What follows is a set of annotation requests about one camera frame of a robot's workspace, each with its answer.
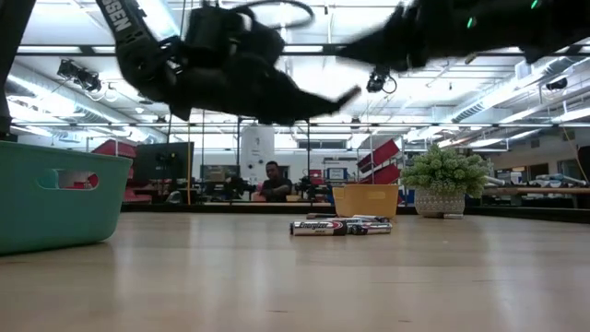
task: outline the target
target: yellow basket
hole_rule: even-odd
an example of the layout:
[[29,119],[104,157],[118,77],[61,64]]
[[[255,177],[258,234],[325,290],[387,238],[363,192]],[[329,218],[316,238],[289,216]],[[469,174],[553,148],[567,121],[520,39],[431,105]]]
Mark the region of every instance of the yellow basket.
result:
[[395,184],[348,184],[334,188],[333,194],[340,217],[369,215],[392,219],[397,212],[399,186]]

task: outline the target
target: teal plastic basket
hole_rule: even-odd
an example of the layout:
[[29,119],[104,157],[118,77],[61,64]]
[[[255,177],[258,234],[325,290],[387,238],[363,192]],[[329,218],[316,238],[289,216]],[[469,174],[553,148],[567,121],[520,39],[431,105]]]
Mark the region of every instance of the teal plastic basket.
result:
[[[117,226],[132,161],[0,141],[0,255],[96,243]],[[98,176],[61,189],[59,174]]]

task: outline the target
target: man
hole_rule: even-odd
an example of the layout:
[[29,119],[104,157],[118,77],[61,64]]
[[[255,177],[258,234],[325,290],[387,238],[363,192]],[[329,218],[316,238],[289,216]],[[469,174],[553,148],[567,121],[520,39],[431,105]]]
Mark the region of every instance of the man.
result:
[[286,203],[293,183],[283,177],[276,161],[269,161],[266,164],[266,176],[268,180],[262,184],[260,196],[264,196],[269,203]]

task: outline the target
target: basket handle hole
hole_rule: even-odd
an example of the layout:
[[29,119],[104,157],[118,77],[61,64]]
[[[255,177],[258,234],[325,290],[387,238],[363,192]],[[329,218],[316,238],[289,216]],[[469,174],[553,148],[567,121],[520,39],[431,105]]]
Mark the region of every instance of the basket handle hole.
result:
[[99,176],[90,171],[46,169],[37,184],[43,189],[89,191],[99,186]]

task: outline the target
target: white flower pot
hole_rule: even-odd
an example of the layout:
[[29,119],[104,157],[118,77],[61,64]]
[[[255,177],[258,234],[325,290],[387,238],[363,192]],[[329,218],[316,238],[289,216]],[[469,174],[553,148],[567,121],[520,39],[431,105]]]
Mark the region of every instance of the white flower pot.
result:
[[426,218],[443,218],[445,214],[463,214],[465,195],[440,196],[428,189],[416,189],[414,195],[416,211]]

